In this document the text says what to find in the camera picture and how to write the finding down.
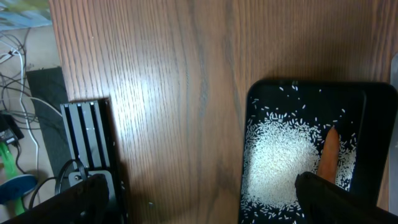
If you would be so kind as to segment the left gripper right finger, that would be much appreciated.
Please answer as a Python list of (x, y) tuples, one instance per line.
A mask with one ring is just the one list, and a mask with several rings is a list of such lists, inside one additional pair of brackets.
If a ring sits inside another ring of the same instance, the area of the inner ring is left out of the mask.
[(354, 195), (311, 172), (297, 176), (295, 189), (308, 223), (397, 223), (397, 215), (362, 203)]

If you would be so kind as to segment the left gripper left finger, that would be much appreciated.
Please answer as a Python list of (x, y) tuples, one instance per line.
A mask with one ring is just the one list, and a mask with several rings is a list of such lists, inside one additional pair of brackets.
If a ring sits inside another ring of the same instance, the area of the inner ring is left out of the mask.
[(103, 174), (96, 174), (18, 215), (5, 224), (102, 223), (109, 202)]

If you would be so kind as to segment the orange carrot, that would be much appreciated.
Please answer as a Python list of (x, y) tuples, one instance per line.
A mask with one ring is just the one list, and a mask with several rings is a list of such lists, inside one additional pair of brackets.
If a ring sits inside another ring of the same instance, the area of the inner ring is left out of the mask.
[(338, 154), (340, 150), (340, 141), (338, 132), (332, 127), (324, 142), (322, 156), (317, 170), (317, 175), (332, 184), (336, 180), (336, 172), (338, 169)]

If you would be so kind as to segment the pile of white rice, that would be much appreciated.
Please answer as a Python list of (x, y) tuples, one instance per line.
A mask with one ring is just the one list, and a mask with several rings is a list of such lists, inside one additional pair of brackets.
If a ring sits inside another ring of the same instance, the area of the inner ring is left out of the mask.
[(248, 94), (240, 223), (305, 223), (295, 180), (316, 172), (326, 135), (339, 134), (336, 184), (349, 190), (363, 95), (348, 88), (264, 85)]

